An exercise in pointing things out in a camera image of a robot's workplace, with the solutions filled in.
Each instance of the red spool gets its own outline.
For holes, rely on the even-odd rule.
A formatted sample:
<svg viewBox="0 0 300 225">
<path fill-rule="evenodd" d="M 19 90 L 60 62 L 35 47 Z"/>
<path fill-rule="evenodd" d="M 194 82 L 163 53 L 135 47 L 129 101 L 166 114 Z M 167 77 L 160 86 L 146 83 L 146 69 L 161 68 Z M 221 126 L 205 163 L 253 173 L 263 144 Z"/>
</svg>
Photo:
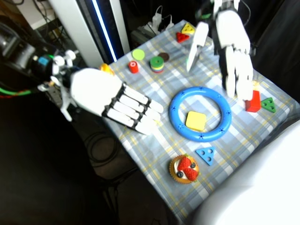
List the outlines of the red spool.
<svg viewBox="0 0 300 225">
<path fill-rule="evenodd" d="M 137 72 L 139 72 L 139 68 L 137 66 L 137 62 L 136 61 L 130 61 L 128 63 L 128 67 L 131 73 L 135 74 Z"/>
</svg>

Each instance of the plaid tablecloth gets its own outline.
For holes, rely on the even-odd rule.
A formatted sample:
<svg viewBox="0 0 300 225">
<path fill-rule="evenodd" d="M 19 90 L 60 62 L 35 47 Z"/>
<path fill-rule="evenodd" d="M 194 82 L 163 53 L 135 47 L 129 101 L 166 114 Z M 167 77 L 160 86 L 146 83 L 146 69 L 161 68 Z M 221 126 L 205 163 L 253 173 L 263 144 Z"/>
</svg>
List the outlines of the plaid tablecloth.
<svg viewBox="0 0 300 225">
<path fill-rule="evenodd" d="M 285 121 L 299 116 L 299 104 L 270 80 L 255 71 L 254 80 L 261 93 L 261 100 L 272 97 L 276 113 L 261 109 L 258 113 L 246 112 L 245 103 L 228 98 L 222 88 L 218 56 L 213 54 L 212 40 L 207 38 L 200 59 L 191 71 L 186 71 L 186 60 L 192 38 L 179 44 L 176 32 L 180 32 L 185 21 L 161 33 L 139 48 L 145 51 L 145 58 L 139 63 L 139 73 L 128 69 L 131 53 L 111 64 L 116 75 L 132 88 L 161 103 L 165 108 L 161 121 L 153 135 L 142 135 L 125 126 L 105 119 L 126 151 L 139 166 L 147 180 L 164 199 L 176 217 L 184 221 L 201 202 L 224 181 L 269 134 Z M 160 52 L 170 55 L 160 74 L 152 72 L 149 61 Z M 232 110 L 232 124 L 228 132 L 213 142 L 199 143 L 180 136 L 169 120 L 169 105 L 172 98 L 182 89 L 193 86 L 211 88 L 228 101 Z M 188 111 L 204 113 L 207 116 L 206 130 L 212 130 L 220 121 L 219 109 L 214 102 L 202 96 L 187 98 L 181 104 L 180 117 L 185 121 Z M 208 166 L 195 150 L 214 146 L 214 162 Z M 179 184 L 169 174 L 170 161 L 182 154 L 193 156 L 199 164 L 201 175 L 192 184 Z"/>
</svg>

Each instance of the white robotic hand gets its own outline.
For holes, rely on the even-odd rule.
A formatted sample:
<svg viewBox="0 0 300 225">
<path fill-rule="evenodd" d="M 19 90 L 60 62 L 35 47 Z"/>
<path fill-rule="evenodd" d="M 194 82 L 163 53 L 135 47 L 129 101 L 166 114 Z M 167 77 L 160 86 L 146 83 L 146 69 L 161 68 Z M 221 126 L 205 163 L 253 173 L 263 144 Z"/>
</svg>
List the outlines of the white robotic hand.
<svg viewBox="0 0 300 225">
<path fill-rule="evenodd" d="M 70 93 L 83 109 L 151 134 L 164 108 L 123 83 L 117 76 L 86 68 L 72 74 Z"/>
<path fill-rule="evenodd" d="M 243 23 L 237 14 L 240 0 L 211 0 L 213 6 L 213 29 L 216 36 L 213 41 L 218 50 L 224 50 L 226 62 L 225 86 L 229 97 L 251 100 L 253 95 L 253 67 L 250 53 L 250 40 Z M 197 25 L 191 50 L 187 60 L 189 71 L 194 61 L 197 47 L 204 46 L 208 34 L 208 24 Z"/>
</svg>

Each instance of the led light strip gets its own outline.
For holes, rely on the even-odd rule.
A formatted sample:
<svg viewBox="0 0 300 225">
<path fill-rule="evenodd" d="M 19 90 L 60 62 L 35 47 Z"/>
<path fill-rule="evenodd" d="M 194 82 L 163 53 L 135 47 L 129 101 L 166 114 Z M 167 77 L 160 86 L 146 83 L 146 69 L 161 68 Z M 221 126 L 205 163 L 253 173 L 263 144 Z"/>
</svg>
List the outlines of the led light strip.
<svg viewBox="0 0 300 225">
<path fill-rule="evenodd" d="M 109 37 L 108 37 L 108 33 L 107 33 L 106 27 L 105 27 L 105 25 L 104 25 L 104 21 L 103 21 L 103 19 L 102 19 L 102 15 L 101 15 L 100 10 L 99 10 L 99 6 L 98 6 L 96 0 L 92 0 L 92 2 L 93 2 L 93 5 L 94 5 L 94 8 L 95 8 L 95 11 L 96 11 L 96 13 L 97 13 L 97 16 L 98 16 L 98 19 L 99 19 L 101 28 L 102 28 L 102 30 L 103 30 L 104 36 L 105 36 L 106 41 L 107 41 L 107 43 L 108 43 L 108 47 L 109 47 L 109 49 L 111 50 L 111 54 L 112 54 L 112 57 L 113 57 L 113 61 L 116 62 L 116 61 L 117 61 L 117 58 L 116 58 L 116 55 L 114 54 L 113 46 L 112 46 L 111 41 L 110 41 L 110 39 L 109 39 Z"/>
</svg>

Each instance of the yellow triangle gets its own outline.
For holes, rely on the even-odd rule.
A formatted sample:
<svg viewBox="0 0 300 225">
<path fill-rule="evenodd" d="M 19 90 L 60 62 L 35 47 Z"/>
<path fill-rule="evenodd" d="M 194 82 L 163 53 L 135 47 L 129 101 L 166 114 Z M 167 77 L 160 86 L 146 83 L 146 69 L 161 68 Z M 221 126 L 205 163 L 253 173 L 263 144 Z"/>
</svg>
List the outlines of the yellow triangle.
<svg viewBox="0 0 300 225">
<path fill-rule="evenodd" d="M 184 25 L 184 27 L 182 28 L 181 32 L 183 34 L 194 34 L 195 33 L 195 28 L 191 24 L 186 23 Z"/>
</svg>

